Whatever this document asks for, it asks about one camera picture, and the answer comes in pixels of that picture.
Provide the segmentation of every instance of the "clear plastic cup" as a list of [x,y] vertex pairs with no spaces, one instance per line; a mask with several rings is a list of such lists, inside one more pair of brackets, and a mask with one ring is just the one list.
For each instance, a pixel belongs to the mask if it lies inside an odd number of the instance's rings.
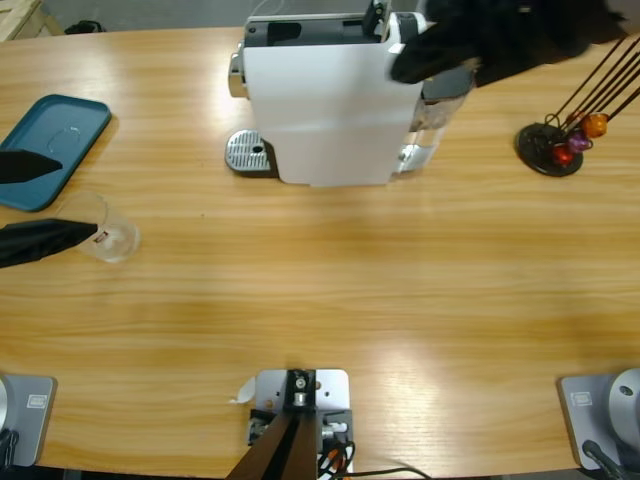
[[75,222],[95,223],[98,231],[77,249],[109,263],[129,258],[140,245],[140,231],[96,193],[71,195],[58,209],[56,217]]
[[473,88],[473,71],[460,66],[424,81],[397,173],[417,170],[436,153],[453,115]]

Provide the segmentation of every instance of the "wooden table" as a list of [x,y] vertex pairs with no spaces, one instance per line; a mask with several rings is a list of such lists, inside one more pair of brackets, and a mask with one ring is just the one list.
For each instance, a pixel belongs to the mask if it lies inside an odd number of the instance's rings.
[[240,38],[0,45],[0,137],[46,94],[106,102],[61,199],[104,194],[143,236],[122,264],[69,251],[0,271],[0,369],[60,384],[42,464],[224,476],[246,450],[249,407],[229,399],[249,377],[338,367],[359,469],[573,467],[555,382],[640,363],[640,105],[572,178],[533,173],[511,141],[602,50],[475,92],[419,174],[312,189],[224,165],[252,126],[227,92]]

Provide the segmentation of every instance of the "black cable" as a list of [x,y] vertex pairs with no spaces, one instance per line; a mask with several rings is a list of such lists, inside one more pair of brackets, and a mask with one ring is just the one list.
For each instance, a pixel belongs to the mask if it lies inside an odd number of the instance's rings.
[[355,478],[355,477],[372,477],[374,475],[390,475],[392,473],[401,473],[401,472],[415,473],[421,478],[424,478],[426,480],[431,480],[431,477],[429,475],[413,467],[390,468],[388,470],[372,470],[370,472],[336,473],[333,477],[331,477],[331,480],[337,480],[339,478],[347,478],[347,477]]
[[582,444],[582,451],[587,457],[596,462],[607,478],[611,480],[628,480],[627,472],[602,451],[600,445],[593,440]]

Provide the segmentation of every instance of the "blue tray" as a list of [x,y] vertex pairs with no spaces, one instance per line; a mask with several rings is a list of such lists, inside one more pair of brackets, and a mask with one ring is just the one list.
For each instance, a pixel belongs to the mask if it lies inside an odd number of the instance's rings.
[[22,117],[0,150],[28,150],[62,163],[34,180],[0,185],[0,204],[37,212],[56,199],[111,119],[104,103],[47,95]]

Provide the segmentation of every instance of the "floor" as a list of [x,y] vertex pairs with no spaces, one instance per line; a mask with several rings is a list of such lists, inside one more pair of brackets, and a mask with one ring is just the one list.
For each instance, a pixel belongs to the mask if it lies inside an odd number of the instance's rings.
[[[370,0],[266,0],[258,14],[364,12]],[[413,10],[417,0],[395,0]],[[44,0],[62,28],[95,20],[108,31],[243,25],[261,0]]]

